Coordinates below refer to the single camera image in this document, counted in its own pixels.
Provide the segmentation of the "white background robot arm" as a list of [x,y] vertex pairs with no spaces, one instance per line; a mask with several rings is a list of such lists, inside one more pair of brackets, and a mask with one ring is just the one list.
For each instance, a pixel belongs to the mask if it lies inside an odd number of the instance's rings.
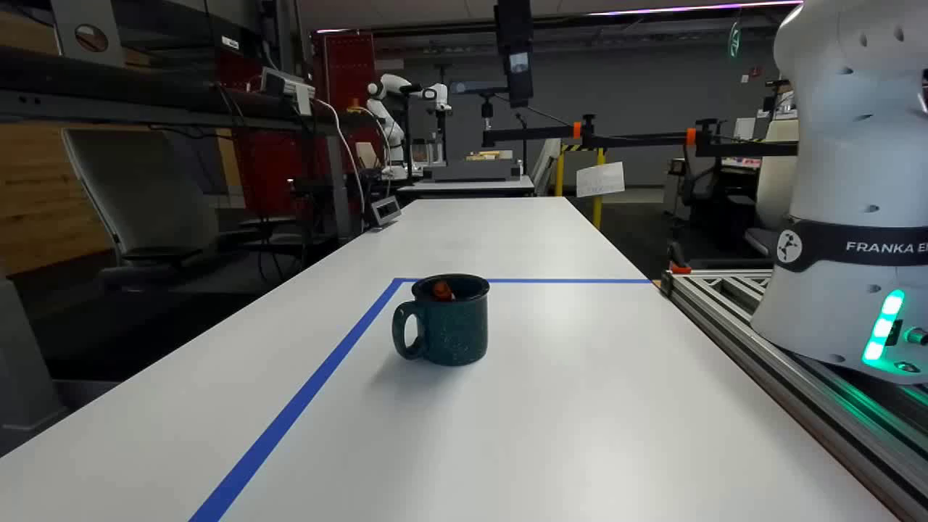
[[384,176],[410,179],[422,173],[422,166],[406,152],[406,128],[386,108],[388,98],[423,98],[436,117],[446,117],[454,110],[451,88],[442,82],[422,88],[399,73],[384,73],[370,83],[365,114],[384,137]]

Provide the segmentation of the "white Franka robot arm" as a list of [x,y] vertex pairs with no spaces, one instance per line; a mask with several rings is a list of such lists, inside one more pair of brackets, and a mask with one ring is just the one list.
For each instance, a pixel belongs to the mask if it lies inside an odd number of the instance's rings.
[[928,0],[805,0],[776,41],[797,163],[770,343],[899,385],[928,384]]

